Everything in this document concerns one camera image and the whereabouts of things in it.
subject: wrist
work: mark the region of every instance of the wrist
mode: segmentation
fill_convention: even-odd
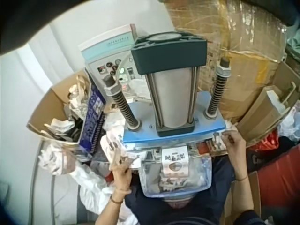
[[[122,202],[125,198],[125,194],[114,191],[112,194],[112,199],[116,202]]]
[[[234,174],[235,174],[235,178],[237,180],[242,180],[245,177],[248,176],[248,170],[247,167],[244,168],[239,168],[239,169],[234,169]]]

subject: control button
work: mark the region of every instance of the control button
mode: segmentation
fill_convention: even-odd
[[[105,74],[105,73],[107,72],[107,70],[106,70],[106,68],[105,68],[104,65],[98,67],[97,70],[98,70],[98,72],[99,72],[100,74]]]
[[[120,65],[121,61],[122,61],[122,60],[117,59],[117,60],[115,61],[115,64],[118,66],[118,65]]]
[[[118,66],[112,66],[112,69],[113,69],[114,71],[117,71]]]
[[[108,68],[110,68],[110,67],[113,66],[113,63],[112,63],[112,62],[108,62],[108,63],[106,64],[106,66],[107,66]]]
[[[132,75],[132,74],[133,74],[133,69],[132,69],[132,67],[128,67],[128,68],[127,68],[127,71],[128,71],[128,73],[129,73],[129,75]]]

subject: threaded guide rod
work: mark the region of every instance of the threaded guide rod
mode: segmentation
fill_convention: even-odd
[[[129,105],[125,99],[125,96],[123,95],[123,92],[119,92],[118,94],[112,96],[114,99],[115,103],[117,104],[118,108],[120,109],[121,113],[125,117],[127,123],[131,127],[137,127],[138,126],[138,121],[133,115],[131,109],[129,108]]]
[[[111,75],[107,75],[103,82],[105,84],[105,92],[107,96],[111,96],[121,113],[123,114],[126,122],[128,124],[128,128],[133,131],[137,131],[141,127],[141,122],[135,118],[133,115],[125,96],[122,92],[122,86],[119,82],[116,82]]]
[[[215,83],[214,92],[210,100],[210,105],[204,113],[208,119],[214,119],[217,116],[218,106],[224,93],[227,79],[231,75],[231,68],[229,64],[229,59],[227,57],[222,57],[217,66],[217,80]]]

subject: person's left hand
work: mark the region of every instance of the person's left hand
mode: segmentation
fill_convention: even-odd
[[[120,165],[112,166],[112,173],[116,188],[121,191],[128,191],[132,179],[130,163],[125,161]]]

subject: cardboard sheet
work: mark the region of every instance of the cardboard sheet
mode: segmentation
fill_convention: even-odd
[[[231,59],[220,111],[239,120],[264,86],[272,83],[286,44],[286,26],[267,11],[241,0],[164,0],[177,30],[208,40],[207,64],[201,68],[199,90],[213,91],[222,56]]]

